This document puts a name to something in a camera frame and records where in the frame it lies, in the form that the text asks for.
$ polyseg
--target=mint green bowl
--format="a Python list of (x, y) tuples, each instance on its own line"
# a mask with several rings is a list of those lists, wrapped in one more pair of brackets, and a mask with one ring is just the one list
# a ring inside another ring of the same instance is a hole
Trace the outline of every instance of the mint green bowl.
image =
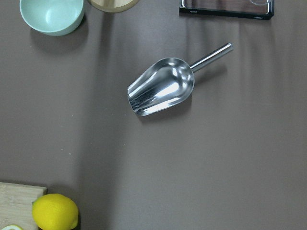
[(20, 0), (19, 6), (30, 27), (51, 36), (69, 34), (84, 16), (83, 0)]

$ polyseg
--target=cutting board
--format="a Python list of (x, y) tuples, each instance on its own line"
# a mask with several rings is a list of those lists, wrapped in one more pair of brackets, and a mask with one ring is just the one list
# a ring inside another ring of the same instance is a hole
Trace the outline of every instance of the cutting board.
[(15, 224), (38, 230), (32, 218), (32, 202), (46, 194), (44, 187), (0, 182), (0, 229)]

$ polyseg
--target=yellow lemon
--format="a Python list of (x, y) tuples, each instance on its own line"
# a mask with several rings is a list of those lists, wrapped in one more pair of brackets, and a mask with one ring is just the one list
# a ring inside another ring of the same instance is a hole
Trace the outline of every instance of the yellow lemon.
[(71, 230), (78, 224), (76, 204), (61, 194), (38, 198), (32, 206), (32, 216), (42, 230)]

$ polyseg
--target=silver utensil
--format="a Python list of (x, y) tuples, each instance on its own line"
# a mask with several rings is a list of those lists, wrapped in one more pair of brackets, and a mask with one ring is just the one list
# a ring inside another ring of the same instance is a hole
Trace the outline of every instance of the silver utensil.
[(231, 50), (227, 43), (191, 66), (176, 57), (159, 60), (128, 87), (132, 109), (146, 116), (184, 101), (193, 91), (194, 73)]

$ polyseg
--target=scoop handle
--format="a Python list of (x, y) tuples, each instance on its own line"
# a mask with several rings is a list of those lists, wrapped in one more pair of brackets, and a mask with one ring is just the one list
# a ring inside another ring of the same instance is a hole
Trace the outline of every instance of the scoop handle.
[(201, 58), (200, 60), (190, 65), (190, 68), (192, 69), (193, 73), (195, 73), (196, 71), (200, 70), (201, 68), (210, 64), (211, 62), (219, 59), (220, 57), (224, 56), (225, 54), (227, 54), (232, 50), (233, 50), (232, 44), (226, 43), (217, 50), (211, 52), (210, 54), (206, 55), (205, 57)]

